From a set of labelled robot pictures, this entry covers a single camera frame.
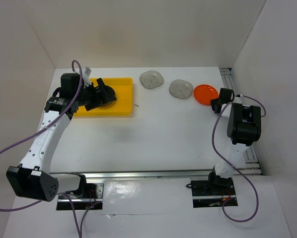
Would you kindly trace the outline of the black plate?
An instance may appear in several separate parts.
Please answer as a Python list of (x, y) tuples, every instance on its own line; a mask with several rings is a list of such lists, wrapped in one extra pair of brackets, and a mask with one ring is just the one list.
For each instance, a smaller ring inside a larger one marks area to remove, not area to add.
[(103, 89), (100, 89), (99, 97), (102, 102), (102, 107), (108, 106), (109, 104), (117, 100), (115, 91), (110, 86), (104, 86)]

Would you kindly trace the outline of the orange plate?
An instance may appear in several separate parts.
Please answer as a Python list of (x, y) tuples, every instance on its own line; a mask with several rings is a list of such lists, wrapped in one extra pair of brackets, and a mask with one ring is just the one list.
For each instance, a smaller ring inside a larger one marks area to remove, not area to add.
[(193, 96), (199, 104), (210, 106), (211, 100), (217, 99), (219, 97), (219, 94), (213, 86), (201, 84), (195, 87)]

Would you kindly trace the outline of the clear grey plate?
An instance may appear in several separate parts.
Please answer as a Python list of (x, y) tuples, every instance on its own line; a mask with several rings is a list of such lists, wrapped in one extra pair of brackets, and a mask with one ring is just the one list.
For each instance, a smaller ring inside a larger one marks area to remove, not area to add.
[(193, 85), (185, 80), (177, 79), (171, 82), (169, 93), (179, 99), (188, 99), (193, 94)]
[(139, 77), (141, 85), (147, 89), (154, 89), (164, 83), (162, 75), (155, 70), (150, 70), (142, 73)]

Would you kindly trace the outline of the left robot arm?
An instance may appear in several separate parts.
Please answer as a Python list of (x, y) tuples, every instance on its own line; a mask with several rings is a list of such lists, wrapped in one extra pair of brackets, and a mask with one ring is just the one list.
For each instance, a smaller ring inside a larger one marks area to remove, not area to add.
[(88, 76), (64, 73), (61, 85), (47, 100), (42, 133), (35, 136), (25, 157), (7, 169), (6, 177), (16, 196), (52, 201), (56, 195), (71, 193), (77, 198), (87, 194), (86, 177), (79, 173), (50, 175), (51, 161), (61, 136), (79, 107), (87, 111), (107, 106), (117, 100), (115, 91), (102, 78), (95, 86)]

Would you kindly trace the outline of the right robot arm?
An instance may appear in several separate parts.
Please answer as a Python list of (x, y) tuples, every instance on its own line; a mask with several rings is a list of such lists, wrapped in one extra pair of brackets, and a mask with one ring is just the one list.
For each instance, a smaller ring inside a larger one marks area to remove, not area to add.
[(207, 191), (218, 195), (232, 185), (232, 177), (244, 152), (261, 136), (261, 108), (242, 103), (241, 95), (221, 88), (218, 98), (211, 100), (211, 107), (219, 118), (227, 117), (228, 150), (208, 175)]

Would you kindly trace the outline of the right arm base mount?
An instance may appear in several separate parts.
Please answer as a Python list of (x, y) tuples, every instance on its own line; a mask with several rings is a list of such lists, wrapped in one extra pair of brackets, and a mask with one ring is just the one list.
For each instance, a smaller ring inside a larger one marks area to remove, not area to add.
[(238, 206), (234, 184), (228, 188), (212, 191), (206, 180), (192, 180), (186, 185), (191, 189), (194, 208)]

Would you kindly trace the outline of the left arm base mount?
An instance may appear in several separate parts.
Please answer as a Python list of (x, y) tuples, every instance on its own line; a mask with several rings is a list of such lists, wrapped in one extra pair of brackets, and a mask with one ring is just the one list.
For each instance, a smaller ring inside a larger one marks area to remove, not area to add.
[[(71, 199), (75, 210), (102, 210), (104, 193), (103, 188), (103, 182), (87, 183), (82, 194), (78, 195), (77, 192), (73, 191), (66, 192), (66, 194)], [(70, 200), (65, 195), (58, 196), (56, 210), (72, 210)]]

